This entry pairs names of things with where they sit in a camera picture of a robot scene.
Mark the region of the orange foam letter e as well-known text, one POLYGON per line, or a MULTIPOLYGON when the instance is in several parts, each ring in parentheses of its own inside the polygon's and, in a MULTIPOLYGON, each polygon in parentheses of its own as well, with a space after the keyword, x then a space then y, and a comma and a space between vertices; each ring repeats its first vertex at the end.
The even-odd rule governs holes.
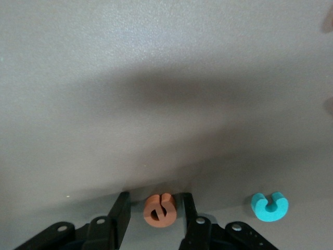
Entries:
POLYGON ((152 195, 145 201, 143 211, 145 221, 152 227, 165 228, 177 219, 174 197, 169 193, 152 195))

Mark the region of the teal foam letter c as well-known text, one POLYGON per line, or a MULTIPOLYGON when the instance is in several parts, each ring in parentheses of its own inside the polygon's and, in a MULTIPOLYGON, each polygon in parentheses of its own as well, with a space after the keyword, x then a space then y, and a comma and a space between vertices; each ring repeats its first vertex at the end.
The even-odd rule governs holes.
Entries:
POLYGON ((281 192, 271 194, 271 202, 262 193, 255 193, 251 199, 251 208, 255 216, 263 222, 282 219, 288 212, 289 201, 281 192))

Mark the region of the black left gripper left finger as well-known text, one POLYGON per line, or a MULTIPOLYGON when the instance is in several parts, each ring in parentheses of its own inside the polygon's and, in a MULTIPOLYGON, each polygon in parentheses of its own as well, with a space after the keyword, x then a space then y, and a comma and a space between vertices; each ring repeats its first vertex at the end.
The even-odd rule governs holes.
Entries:
POLYGON ((14 250, 119 250, 130 219, 130 193, 122 192, 108 215, 80 228, 65 221, 54 223, 14 250))

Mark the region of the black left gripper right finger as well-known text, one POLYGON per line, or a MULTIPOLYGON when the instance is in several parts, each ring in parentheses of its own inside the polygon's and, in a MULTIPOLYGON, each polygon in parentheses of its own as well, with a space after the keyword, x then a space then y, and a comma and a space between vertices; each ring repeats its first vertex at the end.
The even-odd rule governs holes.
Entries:
POLYGON ((224 228, 197 213, 193 195, 182 193, 185 237, 179 250, 278 250, 254 228, 241 221, 224 228))

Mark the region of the brown table cover mat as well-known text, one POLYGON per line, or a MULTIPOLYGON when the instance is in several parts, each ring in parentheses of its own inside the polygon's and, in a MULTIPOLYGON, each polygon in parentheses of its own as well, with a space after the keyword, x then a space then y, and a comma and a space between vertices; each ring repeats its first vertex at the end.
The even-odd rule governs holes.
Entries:
POLYGON ((333 250, 333 0, 0 0, 0 250, 129 191, 121 250, 177 250, 191 192, 280 250, 333 250), (259 220, 255 193, 287 214, 259 220))

